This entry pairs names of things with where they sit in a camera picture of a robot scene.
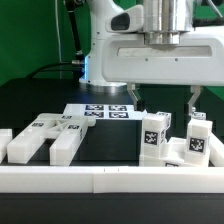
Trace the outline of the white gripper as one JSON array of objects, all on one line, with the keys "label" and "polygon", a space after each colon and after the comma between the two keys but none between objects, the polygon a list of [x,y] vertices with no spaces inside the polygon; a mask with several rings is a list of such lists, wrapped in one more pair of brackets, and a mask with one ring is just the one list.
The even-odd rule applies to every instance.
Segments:
[{"label": "white gripper", "polygon": [[114,35],[104,42],[101,68],[105,80],[128,83],[135,111],[144,110],[144,100],[134,83],[192,85],[191,116],[201,86],[224,86],[224,32],[193,31],[178,45],[149,46],[142,34]]}]

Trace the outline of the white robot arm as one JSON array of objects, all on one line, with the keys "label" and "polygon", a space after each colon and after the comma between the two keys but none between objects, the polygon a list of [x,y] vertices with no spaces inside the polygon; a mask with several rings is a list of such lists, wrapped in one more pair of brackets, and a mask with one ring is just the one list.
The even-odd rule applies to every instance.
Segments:
[{"label": "white robot arm", "polygon": [[75,47],[91,87],[122,83],[134,109],[140,84],[188,85],[189,112],[204,86],[224,86],[224,0],[64,0]]}]

